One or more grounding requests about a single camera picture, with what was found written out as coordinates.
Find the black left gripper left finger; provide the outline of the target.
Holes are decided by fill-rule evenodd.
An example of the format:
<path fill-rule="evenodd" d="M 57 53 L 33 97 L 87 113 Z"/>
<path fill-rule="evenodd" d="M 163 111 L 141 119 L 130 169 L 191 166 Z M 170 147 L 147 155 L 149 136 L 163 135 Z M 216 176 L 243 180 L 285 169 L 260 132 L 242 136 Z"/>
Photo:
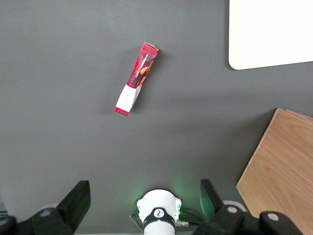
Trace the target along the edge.
<path fill-rule="evenodd" d="M 18 222 L 14 216 L 0 218 L 2 235 L 73 235 L 91 204 L 88 180 L 76 186 L 55 207 L 46 207 Z"/>

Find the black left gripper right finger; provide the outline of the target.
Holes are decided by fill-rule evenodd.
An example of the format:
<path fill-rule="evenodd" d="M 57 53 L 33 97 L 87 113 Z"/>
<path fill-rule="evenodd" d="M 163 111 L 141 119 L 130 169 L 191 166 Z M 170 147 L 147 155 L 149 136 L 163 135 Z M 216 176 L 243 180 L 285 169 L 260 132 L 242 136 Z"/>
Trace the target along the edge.
<path fill-rule="evenodd" d="M 227 205 L 209 179 L 200 183 L 201 208 L 206 221 L 197 228 L 198 235 L 301 235 L 286 215 L 264 211 L 256 218 L 235 205 Z"/>

